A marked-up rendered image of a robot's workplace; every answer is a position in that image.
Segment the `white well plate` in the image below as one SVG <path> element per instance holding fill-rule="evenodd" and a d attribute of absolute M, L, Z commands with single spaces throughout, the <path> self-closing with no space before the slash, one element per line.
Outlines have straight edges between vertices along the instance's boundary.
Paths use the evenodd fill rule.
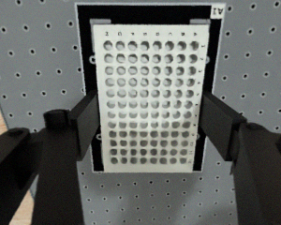
<path fill-rule="evenodd" d="M 93 28 L 104 173 L 192 173 L 208 25 Z"/>

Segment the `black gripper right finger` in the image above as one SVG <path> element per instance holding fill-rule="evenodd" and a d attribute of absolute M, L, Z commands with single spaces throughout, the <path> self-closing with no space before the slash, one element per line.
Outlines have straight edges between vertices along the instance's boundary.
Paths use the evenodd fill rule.
<path fill-rule="evenodd" d="M 202 90 L 198 124 L 220 156 L 232 161 L 238 225 L 281 225 L 281 133 L 249 122 Z"/>

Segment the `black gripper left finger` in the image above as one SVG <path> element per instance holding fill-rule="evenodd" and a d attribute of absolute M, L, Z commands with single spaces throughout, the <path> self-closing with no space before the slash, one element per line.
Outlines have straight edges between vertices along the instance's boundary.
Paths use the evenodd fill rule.
<path fill-rule="evenodd" d="M 0 134 L 0 225 L 10 224 L 37 174 L 30 225 L 85 225 L 76 161 L 100 124 L 98 90 L 71 111 L 51 110 L 43 118 L 39 132 L 15 127 Z"/>

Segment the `grey perforated base plate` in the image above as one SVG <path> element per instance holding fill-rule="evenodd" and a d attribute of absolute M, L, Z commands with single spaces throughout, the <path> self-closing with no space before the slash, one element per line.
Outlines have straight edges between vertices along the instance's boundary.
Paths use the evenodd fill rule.
<path fill-rule="evenodd" d="M 83 98 L 74 3 L 227 3 L 214 95 L 281 133 L 281 0 L 0 0 L 0 113 L 6 129 Z M 93 172 L 77 161 L 85 225 L 238 225 L 232 161 L 207 137 L 202 172 Z"/>

